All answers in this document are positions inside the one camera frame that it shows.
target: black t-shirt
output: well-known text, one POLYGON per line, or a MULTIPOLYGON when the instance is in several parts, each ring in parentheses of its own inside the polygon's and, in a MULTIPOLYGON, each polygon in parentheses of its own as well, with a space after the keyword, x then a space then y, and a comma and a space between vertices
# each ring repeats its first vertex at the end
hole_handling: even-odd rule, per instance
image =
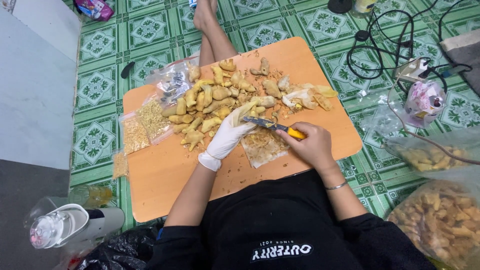
POLYGON ((200 226, 165 227, 148 270, 435 270, 393 223, 337 222, 316 171, 208 203, 200 226))

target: purple package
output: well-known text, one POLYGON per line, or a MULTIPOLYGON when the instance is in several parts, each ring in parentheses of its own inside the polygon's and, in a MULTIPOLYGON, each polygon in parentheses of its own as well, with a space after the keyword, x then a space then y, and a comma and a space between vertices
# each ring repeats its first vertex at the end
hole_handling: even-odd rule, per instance
POLYGON ((113 10, 103 0, 75 0, 75 3, 83 14, 94 21, 106 22, 113 15, 113 10))

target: black plastic bag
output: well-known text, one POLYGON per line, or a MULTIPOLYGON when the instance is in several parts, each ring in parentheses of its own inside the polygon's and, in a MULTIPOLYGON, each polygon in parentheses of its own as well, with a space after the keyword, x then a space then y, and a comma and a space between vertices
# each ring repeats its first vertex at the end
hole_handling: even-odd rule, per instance
POLYGON ((163 222, 140 225, 99 244, 75 270, 143 270, 163 222))

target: green patterned tile floor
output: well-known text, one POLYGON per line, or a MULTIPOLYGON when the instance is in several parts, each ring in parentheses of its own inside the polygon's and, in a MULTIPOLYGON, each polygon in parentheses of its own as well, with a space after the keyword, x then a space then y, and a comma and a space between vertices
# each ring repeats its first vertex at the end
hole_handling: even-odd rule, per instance
MULTIPOLYGON (((72 7, 72 1, 66 0, 72 7)), ((388 213, 427 179, 420 178, 402 160, 384 150, 390 136, 406 136, 399 131, 381 136, 360 128, 362 110, 372 104, 358 104, 360 89, 388 89, 394 82, 384 73, 374 80, 357 79, 346 66, 346 53, 353 36, 365 29, 367 21, 349 14, 333 14, 327 0, 219 0, 217 17, 238 51, 258 47, 294 36, 302 37, 356 126, 362 150, 339 161, 348 183, 365 207, 385 218, 388 213)), ((446 63, 438 46, 437 21, 456 0, 439 0, 429 12, 415 19, 414 56, 429 56, 433 64, 446 63)), ((123 230, 138 223, 132 215, 130 186, 124 178, 112 179, 112 151, 121 147, 118 117, 123 114, 122 98, 130 89, 143 85, 150 70, 182 59, 200 47, 201 34, 193 27, 193 12, 187 0, 109 0, 115 11, 108 22, 83 24, 80 39, 77 97, 74 112, 71 186, 98 184, 112 188, 117 196, 110 202, 126 213, 123 230), (130 61, 135 67, 128 79, 120 72, 130 61), (94 143, 93 138, 101 138, 94 143)), ((426 9, 433 0, 379 0, 377 14, 401 9, 410 14, 426 9)), ((400 34, 406 17, 398 13, 379 20, 389 37, 400 34)), ((444 37, 480 28, 480 2, 467 0, 455 6, 444 19, 444 37)), ((393 45, 377 30, 373 36, 381 48, 393 45)), ((353 59, 375 68, 377 56, 358 50, 353 59)), ((384 56, 386 65, 394 59, 384 56)), ((447 79, 448 107, 427 129, 413 129, 420 135, 449 132, 480 124, 480 98, 459 77, 447 79)), ((396 88, 398 98, 405 94, 396 88)))

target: person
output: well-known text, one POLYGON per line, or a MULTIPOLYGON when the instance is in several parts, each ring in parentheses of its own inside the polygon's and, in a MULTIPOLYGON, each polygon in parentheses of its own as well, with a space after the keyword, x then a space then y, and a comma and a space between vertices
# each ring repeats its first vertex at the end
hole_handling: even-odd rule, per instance
MULTIPOLYGON (((215 10, 216 0, 198 0, 193 22, 203 32, 201 65, 237 54, 215 10)), ((395 224, 367 212, 332 156, 330 133, 310 123, 291 126, 304 140, 277 134, 314 170, 208 202, 221 160, 255 128, 235 126, 238 110, 199 155, 146 269, 435 269, 395 224)))

